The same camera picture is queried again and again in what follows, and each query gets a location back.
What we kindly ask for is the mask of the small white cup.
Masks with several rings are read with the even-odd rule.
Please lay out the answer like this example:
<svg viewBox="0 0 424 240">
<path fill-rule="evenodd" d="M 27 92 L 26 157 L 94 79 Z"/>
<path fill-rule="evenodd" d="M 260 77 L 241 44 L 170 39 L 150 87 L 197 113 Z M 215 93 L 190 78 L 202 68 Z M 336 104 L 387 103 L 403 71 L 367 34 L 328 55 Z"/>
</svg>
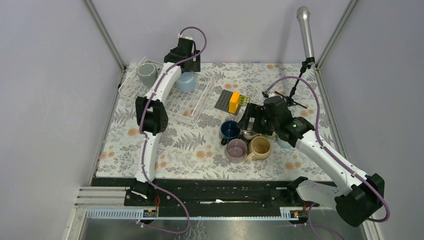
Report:
<svg viewBox="0 0 424 240">
<path fill-rule="evenodd" d="M 292 146 L 287 141 L 280 139 L 278 136 L 276 137 L 276 142 L 277 142 L 278 146 L 280 146 L 283 149 L 292 148 Z"/>
</svg>

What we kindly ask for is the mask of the beige ceramic teapot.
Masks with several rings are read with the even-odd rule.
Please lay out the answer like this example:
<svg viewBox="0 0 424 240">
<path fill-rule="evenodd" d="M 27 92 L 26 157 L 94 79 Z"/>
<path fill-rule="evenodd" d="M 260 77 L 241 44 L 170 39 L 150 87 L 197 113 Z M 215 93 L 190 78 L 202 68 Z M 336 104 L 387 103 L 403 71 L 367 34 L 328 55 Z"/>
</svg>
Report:
<svg viewBox="0 0 424 240">
<path fill-rule="evenodd" d="M 245 161 L 263 161 L 269 158 L 271 153 L 271 142 L 263 136 L 257 136 L 248 145 L 248 154 Z"/>
</svg>

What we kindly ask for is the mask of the light blue cup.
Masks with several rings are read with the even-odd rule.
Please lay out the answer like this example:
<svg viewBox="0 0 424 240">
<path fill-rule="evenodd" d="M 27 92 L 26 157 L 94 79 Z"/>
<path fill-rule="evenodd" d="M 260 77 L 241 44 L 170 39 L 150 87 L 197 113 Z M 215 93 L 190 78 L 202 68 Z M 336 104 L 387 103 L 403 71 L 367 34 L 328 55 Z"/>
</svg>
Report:
<svg viewBox="0 0 424 240">
<path fill-rule="evenodd" d="M 184 72 L 176 80 L 177 88 L 183 93 L 193 92 L 196 88 L 196 77 L 194 72 Z"/>
</svg>

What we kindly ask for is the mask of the dark blue mug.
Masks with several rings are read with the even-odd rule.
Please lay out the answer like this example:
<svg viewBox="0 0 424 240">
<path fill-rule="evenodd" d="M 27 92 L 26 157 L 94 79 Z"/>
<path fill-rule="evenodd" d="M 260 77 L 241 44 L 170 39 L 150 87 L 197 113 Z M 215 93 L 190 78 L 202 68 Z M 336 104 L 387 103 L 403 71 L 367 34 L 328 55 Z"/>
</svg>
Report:
<svg viewBox="0 0 424 240">
<path fill-rule="evenodd" d="M 222 134 L 220 144 L 224 146 L 231 140 L 237 139 L 240 136 L 241 129 L 238 127 L 238 123 L 236 121 L 227 120 L 221 124 L 220 132 Z"/>
</svg>

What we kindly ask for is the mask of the mauve pink cup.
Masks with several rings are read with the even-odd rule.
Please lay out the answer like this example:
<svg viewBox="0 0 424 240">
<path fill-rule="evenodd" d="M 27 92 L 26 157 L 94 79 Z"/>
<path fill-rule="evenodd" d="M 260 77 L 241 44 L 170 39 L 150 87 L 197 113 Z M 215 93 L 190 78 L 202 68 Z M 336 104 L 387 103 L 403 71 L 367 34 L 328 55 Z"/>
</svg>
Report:
<svg viewBox="0 0 424 240">
<path fill-rule="evenodd" d="M 248 153 L 248 145 L 242 139 L 232 139 L 225 150 L 226 158 L 234 164 L 243 162 Z"/>
</svg>

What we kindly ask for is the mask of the light green mug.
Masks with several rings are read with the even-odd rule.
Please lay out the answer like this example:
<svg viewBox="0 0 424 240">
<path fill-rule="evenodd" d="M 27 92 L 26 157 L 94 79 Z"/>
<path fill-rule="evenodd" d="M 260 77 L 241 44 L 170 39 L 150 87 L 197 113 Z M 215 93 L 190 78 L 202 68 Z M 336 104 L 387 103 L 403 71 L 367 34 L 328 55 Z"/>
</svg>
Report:
<svg viewBox="0 0 424 240">
<path fill-rule="evenodd" d="M 273 139 L 277 136 L 277 134 L 275 132 L 273 132 L 271 135 L 264 134 L 263 136 L 267 139 Z"/>
</svg>

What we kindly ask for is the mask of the cream brown steel tumbler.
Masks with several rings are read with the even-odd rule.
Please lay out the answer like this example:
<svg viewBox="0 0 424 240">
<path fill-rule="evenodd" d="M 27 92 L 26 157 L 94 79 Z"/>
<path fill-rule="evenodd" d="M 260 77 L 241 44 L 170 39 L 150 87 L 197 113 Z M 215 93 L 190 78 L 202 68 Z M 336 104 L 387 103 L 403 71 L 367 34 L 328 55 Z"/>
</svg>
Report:
<svg viewBox="0 0 424 240">
<path fill-rule="evenodd" d="M 244 140 L 251 141 L 255 137 L 257 137 L 259 134 L 253 130 L 244 130 L 242 133 L 242 137 Z"/>
</svg>

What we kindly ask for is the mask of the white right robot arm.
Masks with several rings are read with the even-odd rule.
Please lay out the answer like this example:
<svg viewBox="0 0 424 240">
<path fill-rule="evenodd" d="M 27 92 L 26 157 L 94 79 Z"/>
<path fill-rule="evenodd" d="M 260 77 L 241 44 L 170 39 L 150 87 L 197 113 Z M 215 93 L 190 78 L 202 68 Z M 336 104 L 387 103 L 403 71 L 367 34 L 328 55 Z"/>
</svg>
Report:
<svg viewBox="0 0 424 240">
<path fill-rule="evenodd" d="M 248 103 L 237 126 L 245 130 L 251 119 L 254 132 L 276 133 L 279 139 L 313 160 L 335 184 L 329 186 L 298 177 L 286 193 L 291 205 L 299 206 L 306 201 L 331 208 L 352 227 L 370 220 L 386 205 L 384 179 L 377 173 L 367 174 L 335 151 L 308 120 L 293 117 L 283 98 L 269 97 L 263 105 Z"/>
</svg>

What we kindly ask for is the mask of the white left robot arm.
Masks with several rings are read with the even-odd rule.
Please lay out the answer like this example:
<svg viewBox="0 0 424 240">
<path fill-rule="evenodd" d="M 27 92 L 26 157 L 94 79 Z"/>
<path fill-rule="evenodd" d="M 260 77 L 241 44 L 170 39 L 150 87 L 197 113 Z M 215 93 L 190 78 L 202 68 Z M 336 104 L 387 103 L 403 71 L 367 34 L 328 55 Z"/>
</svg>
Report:
<svg viewBox="0 0 424 240">
<path fill-rule="evenodd" d="M 155 190 L 151 181 L 155 178 L 155 162 L 160 138 L 169 123 L 165 109 L 168 94 L 182 73 L 200 71 L 201 52 L 196 49 L 192 37 L 179 37 L 177 47 L 171 49 L 165 56 L 162 70 L 151 89 L 135 100 L 137 124 L 143 140 L 134 176 L 135 183 L 130 189 L 144 206 L 152 204 L 155 200 Z"/>
</svg>

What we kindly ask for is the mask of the green lattice lego piece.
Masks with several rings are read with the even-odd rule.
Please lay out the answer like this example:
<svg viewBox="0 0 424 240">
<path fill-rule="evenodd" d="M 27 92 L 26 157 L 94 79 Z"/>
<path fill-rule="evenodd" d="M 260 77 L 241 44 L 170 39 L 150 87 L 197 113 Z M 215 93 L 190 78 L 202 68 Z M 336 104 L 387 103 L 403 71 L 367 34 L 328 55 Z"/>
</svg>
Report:
<svg viewBox="0 0 424 240">
<path fill-rule="evenodd" d="M 246 106 L 247 104 L 251 102 L 251 97 L 240 95 L 238 101 L 240 106 Z"/>
</svg>

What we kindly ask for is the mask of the yellow lego block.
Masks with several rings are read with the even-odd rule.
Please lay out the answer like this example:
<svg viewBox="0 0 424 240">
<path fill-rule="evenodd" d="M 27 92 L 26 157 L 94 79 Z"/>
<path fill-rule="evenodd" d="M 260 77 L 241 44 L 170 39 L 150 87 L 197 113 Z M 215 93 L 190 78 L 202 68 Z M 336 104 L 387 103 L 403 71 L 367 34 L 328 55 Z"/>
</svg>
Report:
<svg viewBox="0 0 424 240">
<path fill-rule="evenodd" d="M 229 102 L 228 102 L 228 112 L 230 114 L 236 115 L 237 114 L 237 109 L 239 108 L 240 105 L 240 93 L 239 92 L 233 92 Z"/>
</svg>

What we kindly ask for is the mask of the grey ceramic cup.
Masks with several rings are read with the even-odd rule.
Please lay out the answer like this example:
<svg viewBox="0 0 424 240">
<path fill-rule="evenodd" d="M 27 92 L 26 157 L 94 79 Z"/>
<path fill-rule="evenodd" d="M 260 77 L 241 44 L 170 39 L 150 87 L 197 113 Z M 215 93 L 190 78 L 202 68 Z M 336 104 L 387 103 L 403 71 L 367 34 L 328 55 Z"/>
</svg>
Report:
<svg viewBox="0 0 424 240">
<path fill-rule="evenodd" d="M 137 70 L 137 75 L 141 82 L 147 87 L 151 88 L 158 77 L 158 70 L 156 66 L 150 62 L 141 64 Z"/>
</svg>

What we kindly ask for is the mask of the grey lego baseplate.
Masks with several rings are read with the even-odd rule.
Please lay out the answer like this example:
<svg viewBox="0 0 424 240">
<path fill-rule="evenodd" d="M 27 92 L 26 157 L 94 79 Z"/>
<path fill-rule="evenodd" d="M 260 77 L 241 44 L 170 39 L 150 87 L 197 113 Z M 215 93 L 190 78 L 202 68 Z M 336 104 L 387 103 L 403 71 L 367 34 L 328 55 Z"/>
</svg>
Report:
<svg viewBox="0 0 424 240">
<path fill-rule="evenodd" d="M 223 89 L 219 95 L 218 100 L 216 101 L 214 105 L 214 108 L 228 113 L 232 95 L 233 95 L 232 91 Z"/>
</svg>

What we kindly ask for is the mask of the floral table mat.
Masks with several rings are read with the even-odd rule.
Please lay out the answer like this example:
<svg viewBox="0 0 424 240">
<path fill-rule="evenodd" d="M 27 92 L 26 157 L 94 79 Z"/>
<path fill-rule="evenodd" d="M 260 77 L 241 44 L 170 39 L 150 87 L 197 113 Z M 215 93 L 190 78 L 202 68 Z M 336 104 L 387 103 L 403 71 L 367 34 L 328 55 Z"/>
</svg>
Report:
<svg viewBox="0 0 424 240">
<path fill-rule="evenodd" d="M 298 75 L 299 64 L 274 63 L 205 63 L 204 75 L 213 75 L 213 94 L 195 125 L 170 119 L 157 150 L 154 169 L 157 178 L 283 180 L 303 176 L 314 181 L 329 177 L 300 151 L 278 146 L 271 139 L 271 155 L 265 160 L 231 163 L 221 145 L 221 124 L 238 121 L 237 115 L 215 109 L 222 90 L 240 92 L 251 101 L 262 104 L 262 91 L 287 95 Z M 120 98 L 114 118 L 99 155 L 95 176 L 98 178 L 132 178 L 137 172 L 143 136 L 139 132 L 135 102 Z"/>
</svg>

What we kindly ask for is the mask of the silver microphone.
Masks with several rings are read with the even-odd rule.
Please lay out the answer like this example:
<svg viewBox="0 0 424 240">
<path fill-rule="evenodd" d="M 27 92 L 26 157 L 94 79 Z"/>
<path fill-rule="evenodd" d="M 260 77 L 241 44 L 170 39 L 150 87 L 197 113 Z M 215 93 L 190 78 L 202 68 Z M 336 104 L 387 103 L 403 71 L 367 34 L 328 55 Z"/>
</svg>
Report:
<svg viewBox="0 0 424 240">
<path fill-rule="evenodd" d="M 315 58 L 315 53 L 310 29 L 309 9 L 306 6 L 299 7 L 296 11 L 296 19 L 300 26 L 304 55 L 308 59 L 309 65 L 311 65 L 315 62 L 315 60 L 312 60 Z"/>
</svg>

